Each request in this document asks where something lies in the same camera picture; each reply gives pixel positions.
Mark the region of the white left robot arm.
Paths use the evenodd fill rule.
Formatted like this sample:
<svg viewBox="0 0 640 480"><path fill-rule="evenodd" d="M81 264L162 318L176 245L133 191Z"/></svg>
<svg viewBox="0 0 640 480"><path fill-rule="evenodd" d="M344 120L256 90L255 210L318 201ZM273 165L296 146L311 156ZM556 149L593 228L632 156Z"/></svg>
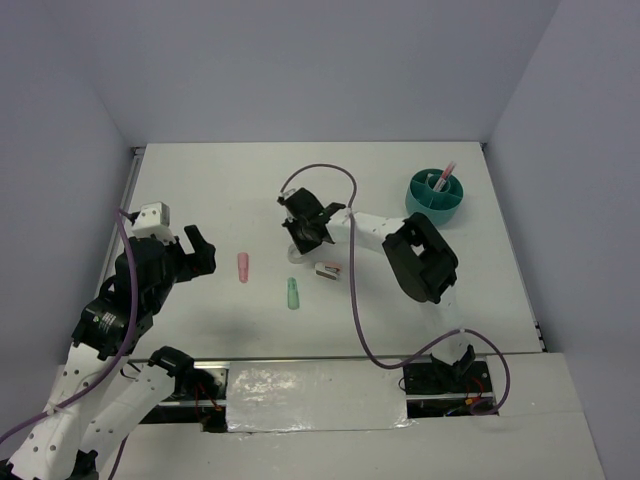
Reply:
<svg viewBox="0 0 640 480"><path fill-rule="evenodd" d="M169 398L219 391L215 378L186 353L164 346L109 405L102 399L153 325L177 283L215 271L215 248L195 225L184 229L193 248L179 239L125 237L115 272L81 313L66 364L47 405L34 419L14 427L29 434L1 463L4 479L96 479L113 452L155 408Z"/></svg>

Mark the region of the pink translucent pen cap tube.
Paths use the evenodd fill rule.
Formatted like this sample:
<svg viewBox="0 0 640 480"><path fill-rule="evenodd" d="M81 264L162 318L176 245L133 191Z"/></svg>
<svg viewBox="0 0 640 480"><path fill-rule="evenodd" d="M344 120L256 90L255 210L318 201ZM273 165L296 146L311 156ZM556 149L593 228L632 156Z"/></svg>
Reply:
<svg viewBox="0 0 640 480"><path fill-rule="evenodd" d="M250 257L247 252L237 254L237 273L239 281L243 284L249 280Z"/></svg>

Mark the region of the pink pen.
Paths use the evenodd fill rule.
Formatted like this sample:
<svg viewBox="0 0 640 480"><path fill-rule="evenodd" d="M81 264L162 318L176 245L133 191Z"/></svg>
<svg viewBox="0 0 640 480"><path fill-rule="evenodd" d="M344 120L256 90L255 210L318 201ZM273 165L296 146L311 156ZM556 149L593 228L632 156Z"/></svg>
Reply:
<svg viewBox="0 0 640 480"><path fill-rule="evenodd" d="M450 162L447 165L447 167L442 171L437 183L434 186L435 191L441 192L445 188L449 180L449 177L453 173L455 167L456 167L456 163L454 161Z"/></svg>

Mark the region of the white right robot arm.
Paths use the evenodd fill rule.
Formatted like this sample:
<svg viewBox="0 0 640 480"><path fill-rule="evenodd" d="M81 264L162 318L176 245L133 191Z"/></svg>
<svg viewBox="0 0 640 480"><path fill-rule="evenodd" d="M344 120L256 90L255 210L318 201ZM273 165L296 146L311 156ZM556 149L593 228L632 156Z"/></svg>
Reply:
<svg viewBox="0 0 640 480"><path fill-rule="evenodd" d="M324 244L349 246L349 294L355 329L365 354L376 366L400 369L427 353L436 365L435 380L442 389L457 391L469 380L475 351L453 313L459 260L424 214L391 218L356 212L337 202L324 206L305 188L282 193L277 202L287 212L283 227L299 255ZM434 336L397 364L376 358L366 341L357 302L358 247L386 258L400 290L419 305Z"/></svg>

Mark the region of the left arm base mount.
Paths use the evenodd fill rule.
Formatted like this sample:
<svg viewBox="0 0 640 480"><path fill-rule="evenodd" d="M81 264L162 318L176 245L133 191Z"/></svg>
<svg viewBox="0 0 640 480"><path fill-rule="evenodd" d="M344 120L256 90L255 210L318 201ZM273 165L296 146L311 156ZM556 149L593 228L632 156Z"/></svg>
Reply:
<svg viewBox="0 0 640 480"><path fill-rule="evenodd" d="M121 368L120 376L135 381L142 369L154 364L168 367L176 373L174 391L141 420L141 424L197 424L206 433L225 433L226 420L226 368L213 370L197 368L195 360L173 347L156 350L146 362L129 360Z"/></svg>

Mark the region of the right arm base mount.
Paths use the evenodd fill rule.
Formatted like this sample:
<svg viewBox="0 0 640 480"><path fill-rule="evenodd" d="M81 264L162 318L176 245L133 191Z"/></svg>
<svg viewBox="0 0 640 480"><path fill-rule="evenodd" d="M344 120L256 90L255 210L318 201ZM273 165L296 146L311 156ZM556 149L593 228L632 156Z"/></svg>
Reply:
<svg viewBox="0 0 640 480"><path fill-rule="evenodd" d="M495 415L497 400L487 362L470 353L461 368L435 359L408 364L398 387L405 394L410 419Z"/></svg>

